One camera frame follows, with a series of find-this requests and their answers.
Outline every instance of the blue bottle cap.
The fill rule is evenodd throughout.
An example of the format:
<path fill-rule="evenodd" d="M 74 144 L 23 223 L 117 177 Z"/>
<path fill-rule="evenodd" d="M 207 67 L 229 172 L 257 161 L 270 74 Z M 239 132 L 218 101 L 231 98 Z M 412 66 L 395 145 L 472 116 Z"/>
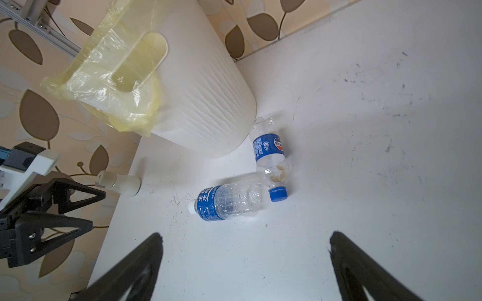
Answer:
<path fill-rule="evenodd" d="M 286 191 L 286 187 L 282 186 L 270 189 L 269 197 L 271 198 L 272 202 L 286 200 L 288 198 L 288 192 Z"/>

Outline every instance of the black metal bracket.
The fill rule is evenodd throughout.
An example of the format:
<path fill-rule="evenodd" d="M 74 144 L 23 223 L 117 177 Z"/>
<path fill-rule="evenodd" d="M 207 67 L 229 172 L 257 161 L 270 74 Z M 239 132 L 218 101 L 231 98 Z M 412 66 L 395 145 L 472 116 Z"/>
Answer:
<path fill-rule="evenodd" d="M 137 248 L 81 292 L 76 301 L 149 301 L 154 292 L 162 260 L 162 238 L 153 233 Z"/>
<path fill-rule="evenodd" d="M 331 259 L 343 301 L 422 301 L 341 232 L 330 238 Z"/>
<path fill-rule="evenodd" d="M 77 190 L 94 196 L 70 201 L 70 191 Z M 9 267 L 29 264 L 64 243 L 93 229 L 89 220 L 47 213 L 58 204 L 59 214 L 103 200 L 102 190 L 79 184 L 71 179 L 52 179 L 47 184 L 34 184 L 0 211 L 0 258 L 8 259 Z M 74 230 L 42 241 L 45 228 L 68 227 Z"/>

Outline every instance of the blue bottle label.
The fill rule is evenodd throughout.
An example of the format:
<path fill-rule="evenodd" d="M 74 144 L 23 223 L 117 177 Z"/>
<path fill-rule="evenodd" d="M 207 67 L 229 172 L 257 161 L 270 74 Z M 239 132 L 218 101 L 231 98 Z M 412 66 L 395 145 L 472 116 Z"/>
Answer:
<path fill-rule="evenodd" d="M 214 206 L 214 195 L 221 186 L 206 188 L 198 196 L 198 214 L 205 221 L 221 221 L 222 218 L 216 213 Z"/>
<path fill-rule="evenodd" d="M 253 141 L 253 150 L 256 161 L 271 154 L 283 154 L 280 137 L 276 134 L 259 136 Z"/>

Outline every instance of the empty plastic bottle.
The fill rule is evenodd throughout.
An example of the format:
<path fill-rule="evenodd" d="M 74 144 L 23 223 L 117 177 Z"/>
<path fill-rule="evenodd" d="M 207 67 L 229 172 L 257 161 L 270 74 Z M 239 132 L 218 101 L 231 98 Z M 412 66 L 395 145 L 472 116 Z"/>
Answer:
<path fill-rule="evenodd" d="M 273 202 L 285 200 L 288 192 L 284 181 L 288 177 L 289 165 L 284 156 L 277 127 L 271 118 L 256 118 L 249 133 L 256 158 L 256 171 L 263 184 L 269 187 L 269 197 Z"/>
<path fill-rule="evenodd" d="M 191 214 L 198 214 L 205 221 L 253 216 L 262 209 L 261 185 L 235 183 L 206 188 L 189 203 L 188 209 Z"/>

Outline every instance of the white cylindrical part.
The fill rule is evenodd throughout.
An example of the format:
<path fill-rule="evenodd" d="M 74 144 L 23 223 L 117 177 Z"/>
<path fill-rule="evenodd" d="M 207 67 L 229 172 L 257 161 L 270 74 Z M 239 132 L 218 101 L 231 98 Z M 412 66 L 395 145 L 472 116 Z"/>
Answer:
<path fill-rule="evenodd" d="M 135 196 L 141 187 L 141 179 L 134 176 L 116 174 L 115 172 L 103 170 L 98 174 L 95 186 L 122 195 Z"/>

